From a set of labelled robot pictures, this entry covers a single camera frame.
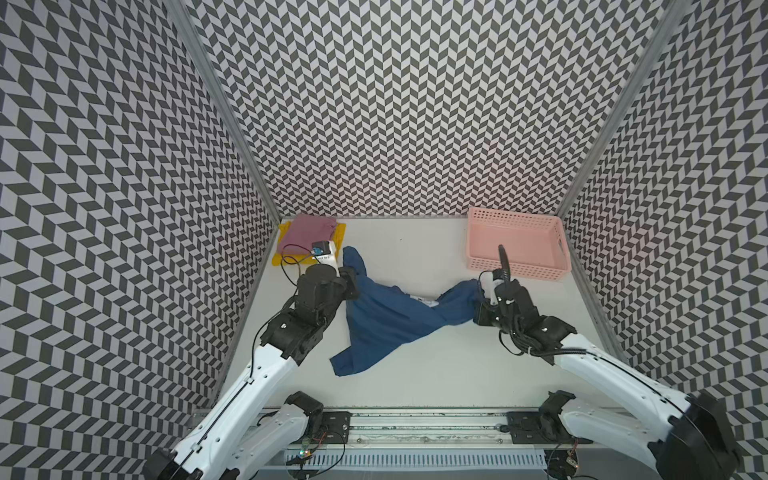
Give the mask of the blue mickey t-shirt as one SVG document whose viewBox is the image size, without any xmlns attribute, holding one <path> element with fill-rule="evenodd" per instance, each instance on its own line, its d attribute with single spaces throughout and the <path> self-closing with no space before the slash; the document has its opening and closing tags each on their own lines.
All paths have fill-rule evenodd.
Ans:
<svg viewBox="0 0 768 480">
<path fill-rule="evenodd" d="M 356 274 L 359 298 L 346 305 L 350 346 L 330 359 L 338 377 L 362 373 L 402 345 L 472 320 L 483 299 L 480 283 L 471 279 L 425 303 L 369 278 L 362 256 L 351 246 L 343 249 L 343 265 Z"/>
</svg>

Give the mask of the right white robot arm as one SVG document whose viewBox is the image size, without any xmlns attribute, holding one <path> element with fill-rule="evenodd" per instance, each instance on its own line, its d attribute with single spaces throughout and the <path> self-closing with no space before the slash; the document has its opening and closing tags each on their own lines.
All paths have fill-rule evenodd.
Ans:
<svg viewBox="0 0 768 480">
<path fill-rule="evenodd" d="M 544 316 L 529 292 L 501 270 L 482 293 L 476 324 L 509 339 L 509 353 L 530 356 L 586 381 L 622 407 L 596 407 L 557 390 L 539 406 L 534 437 L 542 443 L 587 440 L 652 468 L 663 479 L 729 479 L 742 464 L 723 401 L 686 394 L 614 358 L 555 317 Z"/>
</svg>

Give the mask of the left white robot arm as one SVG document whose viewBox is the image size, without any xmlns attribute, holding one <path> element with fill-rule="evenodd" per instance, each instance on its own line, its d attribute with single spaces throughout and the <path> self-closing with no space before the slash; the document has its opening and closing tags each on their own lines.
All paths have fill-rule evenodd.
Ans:
<svg viewBox="0 0 768 480">
<path fill-rule="evenodd" d="M 339 306 L 359 296 L 350 267 L 310 266 L 296 294 L 257 336 L 251 359 L 210 412 L 172 449 L 146 460 L 146 479 L 248 479 L 289 444 L 318 429 L 322 404 L 296 392 L 257 422 L 278 386 L 319 344 Z"/>
</svg>

